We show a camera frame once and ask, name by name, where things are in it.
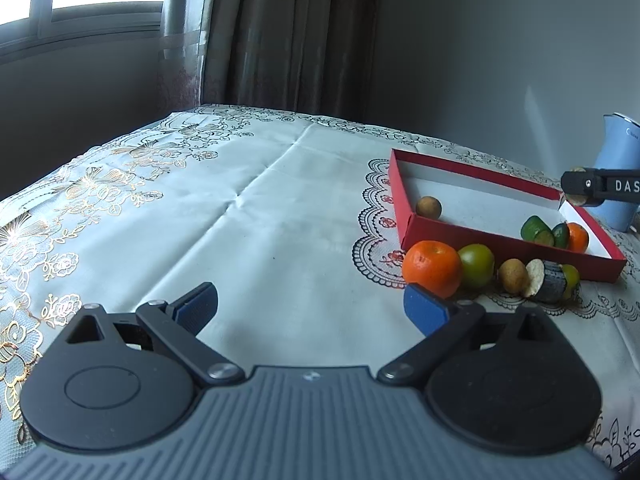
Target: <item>white tablecloth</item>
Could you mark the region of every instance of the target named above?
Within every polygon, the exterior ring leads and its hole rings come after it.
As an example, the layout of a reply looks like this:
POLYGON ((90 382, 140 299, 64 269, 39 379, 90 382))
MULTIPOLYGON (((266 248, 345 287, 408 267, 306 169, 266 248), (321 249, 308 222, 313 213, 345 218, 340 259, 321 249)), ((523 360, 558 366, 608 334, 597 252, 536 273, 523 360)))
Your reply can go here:
MULTIPOLYGON (((199 337, 247 370, 376 372, 420 341, 402 310, 392 148, 558 184, 430 137, 211 106, 93 148, 1 202, 0 470, 33 446, 21 385, 81 303, 130 312, 211 281, 220 307, 199 337)), ((588 446, 612 466, 640 440, 640 245, 614 236, 629 259, 619 283, 583 283, 580 305, 545 307, 600 382, 588 446)), ((513 310, 522 300, 481 302, 513 310)))

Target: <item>curtain fold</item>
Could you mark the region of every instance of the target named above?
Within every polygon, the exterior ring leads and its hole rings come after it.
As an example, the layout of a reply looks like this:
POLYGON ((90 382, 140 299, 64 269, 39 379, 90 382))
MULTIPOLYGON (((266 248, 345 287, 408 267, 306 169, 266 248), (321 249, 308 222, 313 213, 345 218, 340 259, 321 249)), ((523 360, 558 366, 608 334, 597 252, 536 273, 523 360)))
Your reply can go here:
POLYGON ((163 112, 220 103, 362 120, 377 2, 166 0, 163 112))

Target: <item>ribbed gray surface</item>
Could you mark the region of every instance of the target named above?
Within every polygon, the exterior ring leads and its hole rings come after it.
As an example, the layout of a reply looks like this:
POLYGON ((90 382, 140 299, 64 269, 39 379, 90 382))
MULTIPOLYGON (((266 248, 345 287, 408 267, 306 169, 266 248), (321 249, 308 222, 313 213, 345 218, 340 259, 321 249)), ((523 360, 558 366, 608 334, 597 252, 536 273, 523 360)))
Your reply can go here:
POLYGON ((378 384, 366 368, 258 368, 245 384, 210 390, 184 425, 148 447, 81 456, 40 445, 6 478, 603 480, 614 474, 584 448, 514 458, 468 446, 427 416, 417 392, 378 384))

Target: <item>cardboard box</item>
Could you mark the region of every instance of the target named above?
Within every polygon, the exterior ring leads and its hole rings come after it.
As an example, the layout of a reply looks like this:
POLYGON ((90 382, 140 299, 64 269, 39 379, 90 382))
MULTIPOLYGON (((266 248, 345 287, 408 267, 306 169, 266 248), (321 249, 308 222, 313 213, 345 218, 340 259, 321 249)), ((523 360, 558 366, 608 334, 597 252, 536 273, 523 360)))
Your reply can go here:
POLYGON ((400 246, 407 251, 420 240, 438 240, 456 250, 484 244, 496 266, 517 258, 527 264, 535 258, 571 264, 583 280, 615 282, 626 258, 615 242, 589 215, 574 207, 557 189, 497 171, 420 153, 392 150, 389 180, 396 212, 400 246), (434 196, 442 204, 439 220, 415 213, 421 196, 434 196), (553 228, 576 222, 589 233, 585 254, 525 242, 520 228, 538 215, 553 228))

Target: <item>wall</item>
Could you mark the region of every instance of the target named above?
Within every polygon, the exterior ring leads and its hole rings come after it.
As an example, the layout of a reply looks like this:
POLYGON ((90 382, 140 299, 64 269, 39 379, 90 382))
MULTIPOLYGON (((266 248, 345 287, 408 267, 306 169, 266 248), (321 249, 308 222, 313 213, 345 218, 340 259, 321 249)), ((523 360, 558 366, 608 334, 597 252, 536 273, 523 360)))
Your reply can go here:
POLYGON ((156 120, 157 60, 158 38, 146 38, 0 64, 0 200, 156 120))
POLYGON ((553 176, 640 120, 640 0, 380 0, 367 122, 553 176))

